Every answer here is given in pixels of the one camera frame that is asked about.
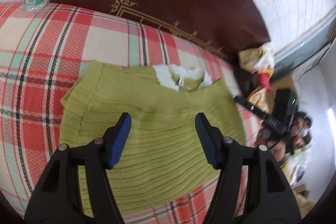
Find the green knit sweater white collar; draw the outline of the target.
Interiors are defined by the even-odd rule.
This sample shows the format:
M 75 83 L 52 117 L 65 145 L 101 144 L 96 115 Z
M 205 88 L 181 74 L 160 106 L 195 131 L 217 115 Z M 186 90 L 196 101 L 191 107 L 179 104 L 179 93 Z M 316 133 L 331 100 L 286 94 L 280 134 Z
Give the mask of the green knit sweater white collar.
M 122 113 L 131 115 L 121 159 L 107 173 L 123 215 L 176 200 L 218 174 L 195 130 L 198 113 L 223 135 L 245 143 L 232 94 L 203 68 L 122 68 L 91 61 L 61 103 L 60 141 L 71 147 L 102 136 Z

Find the beige cloth bundle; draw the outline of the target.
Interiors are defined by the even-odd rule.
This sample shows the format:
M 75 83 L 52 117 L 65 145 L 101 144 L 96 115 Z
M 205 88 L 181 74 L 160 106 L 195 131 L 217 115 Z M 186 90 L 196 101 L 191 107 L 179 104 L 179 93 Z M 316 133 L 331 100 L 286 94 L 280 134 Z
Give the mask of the beige cloth bundle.
M 238 53 L 240 68 L 250 73 L 274 72 L 274 46 L 271 42 Z

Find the red plaid bed sheet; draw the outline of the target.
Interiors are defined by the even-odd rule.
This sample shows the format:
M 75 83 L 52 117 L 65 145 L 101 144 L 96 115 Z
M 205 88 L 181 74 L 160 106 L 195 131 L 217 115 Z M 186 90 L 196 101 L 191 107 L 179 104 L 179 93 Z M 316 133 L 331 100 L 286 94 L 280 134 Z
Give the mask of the red plaid bed sheet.
M 167 32 L 70 5 L 26 12 L 22 3 L 2 3 L 1 192 L 20 215 L 59 144 L 60 100 L 91 60 L 204 67 L 239 91 L 227 62 Z

